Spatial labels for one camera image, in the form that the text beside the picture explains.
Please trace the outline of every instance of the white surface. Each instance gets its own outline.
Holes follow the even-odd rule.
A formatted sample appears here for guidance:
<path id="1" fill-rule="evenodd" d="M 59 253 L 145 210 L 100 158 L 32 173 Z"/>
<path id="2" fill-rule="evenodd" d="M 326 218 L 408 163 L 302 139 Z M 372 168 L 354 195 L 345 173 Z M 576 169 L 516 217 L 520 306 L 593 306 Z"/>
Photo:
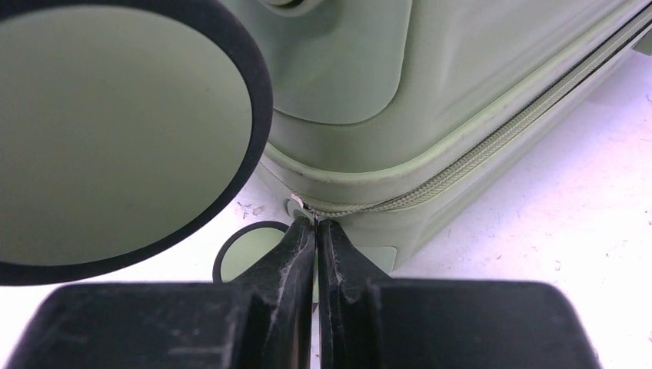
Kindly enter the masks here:
<path id="1" fill-rule="evenodd" d="M 552 283 L 604 368 L 652 367 L 650 158 L 652 58 L 635 55 L 394 275 Z M 208 281 L 233 232 L 271 219 L 289 220 L 252 178 L 187 241 L 93 281 Z M 0 362 L 54 287 L 0 288 Z"/>

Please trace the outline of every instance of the black rubber wheel rim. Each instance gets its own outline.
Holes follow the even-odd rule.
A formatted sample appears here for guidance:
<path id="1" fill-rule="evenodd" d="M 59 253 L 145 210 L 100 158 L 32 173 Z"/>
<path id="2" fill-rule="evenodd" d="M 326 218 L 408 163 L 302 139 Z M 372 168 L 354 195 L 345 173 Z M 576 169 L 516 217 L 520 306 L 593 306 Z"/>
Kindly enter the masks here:
<path id="1" fill-rule="evenodd" d="M 251 137 L 235 176 L 218 198 L 185 226 L 152 244 L 113 258 L 82 264 L 33 266 L 0 261 L 0 284 L 53 284 L 90 278 L 137 264 L 186 239 L 222 211 L 254 172 L 267 143 L 273 111 L 271 82 L 260 50 L 245 28 L 223 5 L 214 0 L 189 2 L 162 0 L 23 0 L 0 2 L 0 24 L 30 12 L 75 5 L 107 5 L 133 8 L 173 19 L 215 43 L 244 80 L 251 100 Z"/>
<path id="2" fill-rule="evenodd" d="M 244 234 L 247 234 L 250 231 L 259 228 L 274 228 L 285 233 L 290 228 L 289 225 L 281 223 L 280 221 L 259 221 L 258 223 L 250 224 L 247 227 L 240 229 L 235 232 L 220 248 L 218 256 L 215 258 L 215 263 L 213 264 L 213 282 L 214 283 L 223 283 L 221 267 L 222 262 L 224 261 L 226 252 L 229 248 Z"/>

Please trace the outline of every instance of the sage green hard-shell luggage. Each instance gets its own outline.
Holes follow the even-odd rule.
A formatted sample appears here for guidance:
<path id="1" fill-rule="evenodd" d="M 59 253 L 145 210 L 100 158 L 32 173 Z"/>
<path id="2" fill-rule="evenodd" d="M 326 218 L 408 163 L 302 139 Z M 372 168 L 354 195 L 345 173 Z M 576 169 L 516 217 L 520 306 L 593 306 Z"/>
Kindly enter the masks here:
<path id="1" fill-rule="evenodd" d="M 649 52 L 650 3 L 0 2 L 0 284 L 156 255 L 259 160 L 292 214 L 396 268 Z"/>
<path id="2" fill-rule="evenodd" d="M 652 21 L 645 0 L 324 0 L 301 15 L 225 4 L 271 73 L 257 172 L 280 201 L 297 195 L 392 268 L 617 68 Z"/>

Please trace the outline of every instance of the zipper track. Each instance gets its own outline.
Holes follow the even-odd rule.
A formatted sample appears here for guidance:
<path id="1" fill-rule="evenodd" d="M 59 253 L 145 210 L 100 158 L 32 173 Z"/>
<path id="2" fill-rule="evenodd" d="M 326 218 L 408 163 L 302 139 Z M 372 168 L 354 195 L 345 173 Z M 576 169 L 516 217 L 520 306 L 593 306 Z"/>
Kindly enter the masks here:
<path id="1" fill-rule="evenodd" d="M 422 204 L 452 186 L 452 184 L 504 147 L 512 138 L 519 135 L 548 109 L 557 104 L 564 96 L 598 70 L 599 67 L 630 44 L 651 22 L 652 5 L 648 5 L 623 28 L 609 37 L 585 59 L 577 63 L 566 75 L 536 97 L 523 110 L 510 118 L 470 151 L 467 151 L 453 164 L 406 194 L 372 204 L 338 204 L 301 194 L 298 194 L 298 196 L 307 204 L 310 211 L 326 218 L 339 218 L 353 213 L 400 210 Z"/>

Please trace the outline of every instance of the scuff mark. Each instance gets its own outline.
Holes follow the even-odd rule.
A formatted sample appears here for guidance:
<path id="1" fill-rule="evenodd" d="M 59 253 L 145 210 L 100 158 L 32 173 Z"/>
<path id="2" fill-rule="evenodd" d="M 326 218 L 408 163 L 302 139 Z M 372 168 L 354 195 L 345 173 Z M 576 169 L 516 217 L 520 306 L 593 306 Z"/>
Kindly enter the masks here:
<path id="1" fill-rule="evenodd" d="M 264 213 L 264 205 L 261 205 L 261 206 L 257 207 L 257 208 L 254 209 L 253 212 L 252 212 L 252 214 L 253 214 L 255 217 L 257 217 L 257 216 L 259 216 L 260 214 L 263 214 L 263 213 Z"/>
<path id="2" fill-rule="evenodd" d="M 242 219 L 246 219 L 247 215 L 249 215 L 251 204 L 242 204 L 240 201 L 237 201 L 236 203 L 240 206 L 240 210 L 242 211 Z"/>

